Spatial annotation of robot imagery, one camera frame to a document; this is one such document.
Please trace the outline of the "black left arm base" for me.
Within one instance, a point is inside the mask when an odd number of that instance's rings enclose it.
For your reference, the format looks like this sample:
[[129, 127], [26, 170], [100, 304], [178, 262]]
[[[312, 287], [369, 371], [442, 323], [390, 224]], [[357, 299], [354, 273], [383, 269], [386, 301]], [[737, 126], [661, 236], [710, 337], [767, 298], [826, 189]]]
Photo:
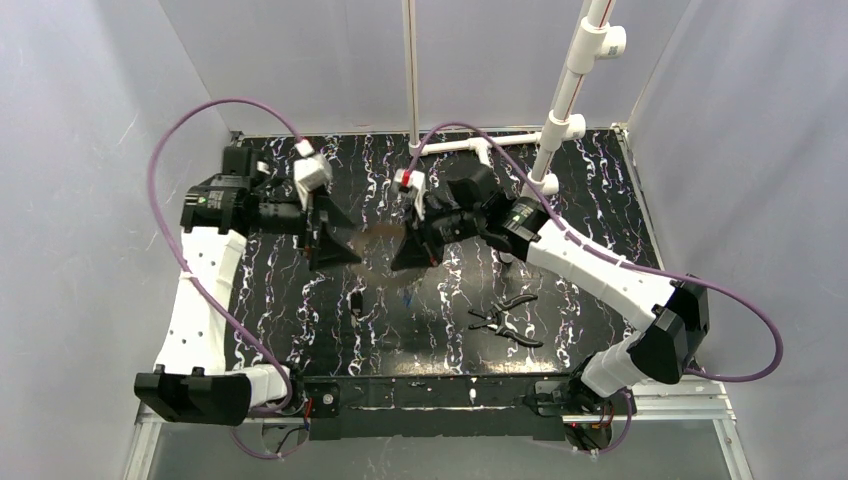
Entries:
[[305, 380], [296, 384], [292, 402], [285, 408], [271, 411], [255, 407], [249, 418], [305, 417], [307, 419], [335, 418], [340, 414], [341, 388], [337, 382]]

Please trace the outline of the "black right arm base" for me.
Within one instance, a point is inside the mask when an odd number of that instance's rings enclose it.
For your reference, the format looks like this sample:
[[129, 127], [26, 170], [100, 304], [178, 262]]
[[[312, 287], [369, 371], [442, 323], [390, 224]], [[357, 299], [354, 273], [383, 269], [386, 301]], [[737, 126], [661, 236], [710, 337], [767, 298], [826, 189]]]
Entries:
[[633, 392], [623, 388], [600, 397], [579, 380], [542, 380], [531, 385], [521, 403], [543, 418], [581, 417], [566, 423], [573, 450], [598, 455], [614, 449], [627, 433], [637, 407]]

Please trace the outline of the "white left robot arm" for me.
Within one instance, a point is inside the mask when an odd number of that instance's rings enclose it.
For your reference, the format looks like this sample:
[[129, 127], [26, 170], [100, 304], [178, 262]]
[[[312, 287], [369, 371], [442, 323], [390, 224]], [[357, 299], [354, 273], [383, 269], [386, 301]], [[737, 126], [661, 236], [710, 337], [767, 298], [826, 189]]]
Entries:
[[294, 236], [312, 271], [361, 261], [331, 232], [356, 226], [329, 196], [331, 166], [309, 141], [295, 147], [293, 199], [272, 197], [284, 178], [271, 175], [258, 151], [234, 146], [220, 173], [185, 196], [181, 239], [169, 242], [181, 272], [167, 335], [152, 371], [134, 381], [139, 400], [167, 421], [238, 426], [254, 410], [287, 407], [297, 392], [291, 366], [262, 344], [263, 363], [226, 366], [226, 329], [241, 325], [229, 302], [250, 234]]

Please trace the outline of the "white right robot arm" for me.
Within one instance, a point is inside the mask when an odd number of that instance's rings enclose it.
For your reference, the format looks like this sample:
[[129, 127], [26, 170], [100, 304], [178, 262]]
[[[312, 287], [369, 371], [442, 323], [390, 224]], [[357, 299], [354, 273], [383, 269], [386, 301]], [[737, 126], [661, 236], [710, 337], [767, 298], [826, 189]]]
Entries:
[[426, 189], [425, 175], [399, 169], [393, 190], [409, 201], [394, 271], [436, 267], [447, 245], [480, 238], [492, 249], [548, 270], [619, 313], [635, 331], [584, 360], [560, 395], [598, 402], [646, 380], [673, 385], [684, 376], [709, 329], [707, 292], [692, 279], [643, 273], [578, 232], [533, 198], [503, 189], [477, 166], [448, 183], [451, 200]]

